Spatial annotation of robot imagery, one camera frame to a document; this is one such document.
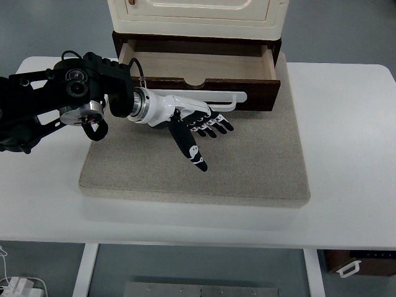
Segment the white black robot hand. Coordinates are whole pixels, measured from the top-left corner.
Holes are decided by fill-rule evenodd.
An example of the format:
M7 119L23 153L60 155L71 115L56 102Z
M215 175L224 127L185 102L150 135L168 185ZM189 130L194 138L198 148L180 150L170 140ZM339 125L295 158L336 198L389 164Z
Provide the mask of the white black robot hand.
M194 123L190 125L182 120L192 115L195 111L203 112L209 120L206 123ZM196 144L192 132L198 133L201 137L209 136L216 138L213 127L221 134L233 131L231 123L218 111L211 110L208 104L192 98L181 97L179 95L159 95L153 90L138 87L134 89L134 107L128 116L128 120L148 124L155 127L161 123L170 122L168 129L173 136L182 154L198 169L203 172L208 170L208 166L202 157Z

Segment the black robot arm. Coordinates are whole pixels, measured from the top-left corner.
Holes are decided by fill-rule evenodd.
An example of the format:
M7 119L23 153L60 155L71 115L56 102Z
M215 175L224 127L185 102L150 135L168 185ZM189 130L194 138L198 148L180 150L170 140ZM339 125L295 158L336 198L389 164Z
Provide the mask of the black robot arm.
M1 150L30 153L42 138L70 126L80 126L93 141L108 133L104 111L155 129L166 128L183 155L207 170L194 133L216 137L233 130L230 122L203 101L159 95L145 77L134 85L128 64L88 52L62 57L53 68L1 79Z

